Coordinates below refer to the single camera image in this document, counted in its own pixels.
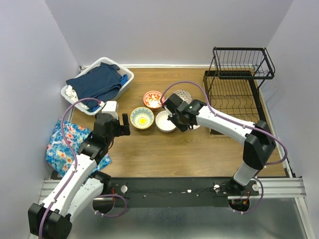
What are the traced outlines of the yellow patterned bowl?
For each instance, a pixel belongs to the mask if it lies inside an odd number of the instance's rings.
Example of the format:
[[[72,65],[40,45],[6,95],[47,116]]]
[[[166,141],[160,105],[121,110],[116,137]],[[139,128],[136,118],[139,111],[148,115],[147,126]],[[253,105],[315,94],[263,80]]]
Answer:
[[[146,130],[151,127],[154,119],[154,113],[146,107],[135,108],[130,115],[131,124],[140,130]]]

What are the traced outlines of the brown lattice pattern bowl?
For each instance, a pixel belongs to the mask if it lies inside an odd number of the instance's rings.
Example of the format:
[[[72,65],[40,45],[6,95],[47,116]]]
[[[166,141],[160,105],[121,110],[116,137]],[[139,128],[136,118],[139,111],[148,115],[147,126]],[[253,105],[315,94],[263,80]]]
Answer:
[[[188,104],[190,104],[192,101],[191,94],[185,90],[176,90],[174,91],[174,94],[179,96],[183,101],[187,102]]]

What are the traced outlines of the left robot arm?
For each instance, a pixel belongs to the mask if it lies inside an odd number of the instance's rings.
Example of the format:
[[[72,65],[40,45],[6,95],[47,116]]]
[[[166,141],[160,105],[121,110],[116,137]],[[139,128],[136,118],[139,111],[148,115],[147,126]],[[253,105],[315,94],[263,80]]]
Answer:
[[[130,135],[129,117],[119,121],[108,113],[97,114],[94,129],[80,144],[67,173],[41,204],[28,209],[30,233],[40,239],[65,239],[72,222],[95,198],[119,198],[126,209],[126,199],[112,192],[111,177],[93,170],[108,153],[115,137]]]

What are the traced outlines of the white ribbed bowl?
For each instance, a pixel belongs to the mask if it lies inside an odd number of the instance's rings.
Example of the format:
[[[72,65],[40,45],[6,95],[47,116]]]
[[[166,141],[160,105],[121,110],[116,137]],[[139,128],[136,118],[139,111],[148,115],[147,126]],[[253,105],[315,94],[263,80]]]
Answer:
[[[161,111],[157,114],[156,126],[162,132],[169,133],[173,132],[176,129],[176,126],[168,120],[168,113],[166,111]]]

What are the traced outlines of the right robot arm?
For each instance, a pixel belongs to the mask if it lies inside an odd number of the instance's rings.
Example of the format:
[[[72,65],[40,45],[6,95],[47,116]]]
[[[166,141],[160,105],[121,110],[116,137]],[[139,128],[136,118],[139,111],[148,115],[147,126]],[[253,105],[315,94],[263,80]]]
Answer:
[[[208,127],[229,136],[243,145],[243,163],[226,183],[226,192],[241,195],[247,190],[249,181],[261,171],[276,148],[269,126],[264,121],[257,124],[232,116],[212,113],[209,105],[200,100],[190,104],[172,95],[163,104],[168,120],[180,131],[193,129],[195,125]]]

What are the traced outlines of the orange floral pattern bowl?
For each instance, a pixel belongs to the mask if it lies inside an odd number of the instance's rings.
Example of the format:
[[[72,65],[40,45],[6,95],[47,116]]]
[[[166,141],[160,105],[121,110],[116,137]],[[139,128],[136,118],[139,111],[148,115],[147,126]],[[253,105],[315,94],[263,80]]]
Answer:
[[[143,103],[151,104],[151,102],[159,102],[162,106],[162,103],[164,102],[164,97],[162,97],[162,93],[158,91],[149,91],[146,92],[143,96]]]

